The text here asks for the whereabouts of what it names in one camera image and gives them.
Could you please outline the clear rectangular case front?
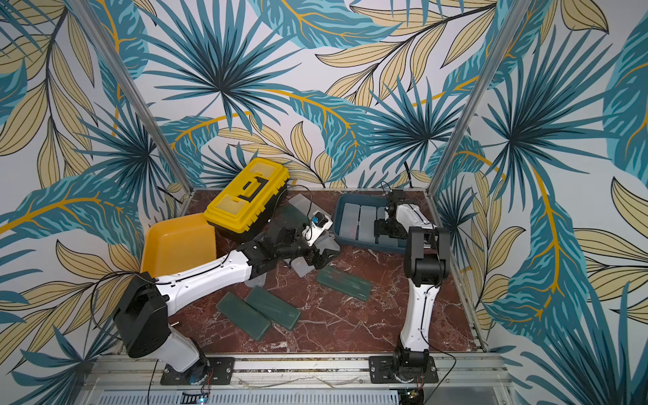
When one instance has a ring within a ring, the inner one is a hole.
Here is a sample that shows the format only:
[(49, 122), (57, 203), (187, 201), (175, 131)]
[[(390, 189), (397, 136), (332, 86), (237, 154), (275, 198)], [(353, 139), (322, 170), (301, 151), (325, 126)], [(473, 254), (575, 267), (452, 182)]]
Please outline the clear rectangular case front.
[(376, 242), (375, 221), (377, 207), (362, 205), (359, 211), (358, 241), (373, 244)]

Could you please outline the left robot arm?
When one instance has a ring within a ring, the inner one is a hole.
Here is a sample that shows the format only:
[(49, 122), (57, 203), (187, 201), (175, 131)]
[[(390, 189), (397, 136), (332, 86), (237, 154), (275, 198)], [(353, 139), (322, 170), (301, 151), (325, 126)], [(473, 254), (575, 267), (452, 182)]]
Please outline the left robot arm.
[(206, 295), (274, 270), (280, 260), (303, 258), (313, 268), (324, 268), (340, 253), (317, 246), (331, 228), (332, 219), (318, 211), (309, 224), (263, 232), (222, 258), (184, 272), (159, 278), (135, 275), (113, 315), (128, 356), (156, 359), (189, 384), (204, 383), (211, 373), (208, 358), (170, 326), (169, 318)]

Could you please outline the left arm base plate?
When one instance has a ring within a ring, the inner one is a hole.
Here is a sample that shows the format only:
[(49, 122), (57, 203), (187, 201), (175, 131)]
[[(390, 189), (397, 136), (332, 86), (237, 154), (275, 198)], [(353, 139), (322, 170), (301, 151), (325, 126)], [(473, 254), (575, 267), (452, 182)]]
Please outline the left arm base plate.
[(236, 359), (234, 357), (208, 356), (200, 359), (187, 371), (179, 372), (165, 366), (160, 384), (162, 386), (227, 386), (231, 383)]

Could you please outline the clear case with red pen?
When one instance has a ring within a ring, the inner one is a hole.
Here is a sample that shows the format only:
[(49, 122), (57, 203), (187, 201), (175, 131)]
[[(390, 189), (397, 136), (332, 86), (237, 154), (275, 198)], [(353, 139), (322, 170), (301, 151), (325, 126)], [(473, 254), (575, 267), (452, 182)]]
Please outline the clear case with red pen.
[(339, 235), (342, 238), (349, 240), (356, 239), (359, 227), (359, 212), (360, 206), (358, 204), (344, 205), (339, 228)]

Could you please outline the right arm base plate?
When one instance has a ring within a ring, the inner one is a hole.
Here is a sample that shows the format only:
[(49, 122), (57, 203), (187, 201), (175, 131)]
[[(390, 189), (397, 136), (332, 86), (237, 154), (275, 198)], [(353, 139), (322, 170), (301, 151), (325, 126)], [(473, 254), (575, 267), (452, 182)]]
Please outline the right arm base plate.
[(369, 373), (372, 384), (413, 384), (417, 381), (427, 384), (439, 381), (435, 362), (427, 352), (371, 356)]

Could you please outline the clear ribbed case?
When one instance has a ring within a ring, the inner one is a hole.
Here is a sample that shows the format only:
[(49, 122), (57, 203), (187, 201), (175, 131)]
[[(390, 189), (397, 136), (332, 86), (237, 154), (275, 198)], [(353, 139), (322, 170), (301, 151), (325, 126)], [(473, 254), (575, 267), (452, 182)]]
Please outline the clear ribbed case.
[(255, 277), (255, 278), (250, 278), (250, 279), (246, 280), (244, 282), (244, 284), (246, 285), (246, 287), (248, 287), (250, 289), (255, 288), (255, 287), (263, 288), (263, 286), (266, 283), (266, 280), (267, 280), (267, 275), (266, 275), (266, 273), (264, 273), (264, 274), (261, 274), (261, 275)]
[[(386, 219), (386, 208), (385, 207), (379, 207), (377, 209), (377, 218), (378, 219)], [(378, 237), (378, 243), (380, 245), (384, 246), (392, 246), (392, 247), (398, 247), (398, 240), (391, 238), (390, 236), (387, 235), (380, 235)]]

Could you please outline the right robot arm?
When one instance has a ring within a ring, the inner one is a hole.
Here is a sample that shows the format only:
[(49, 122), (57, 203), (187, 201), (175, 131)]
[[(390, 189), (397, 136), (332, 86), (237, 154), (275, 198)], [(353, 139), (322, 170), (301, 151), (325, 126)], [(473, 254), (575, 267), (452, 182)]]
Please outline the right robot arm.
[(389, 376), (410, 382), (430, 369), (430, 325), (435, 299), (450, 269), (447, 229), (433, 224), (403, 190), (386, 193), (386, 214), (375, 221), (375, 235), (406, 242), (403, 270), (408, 309)]

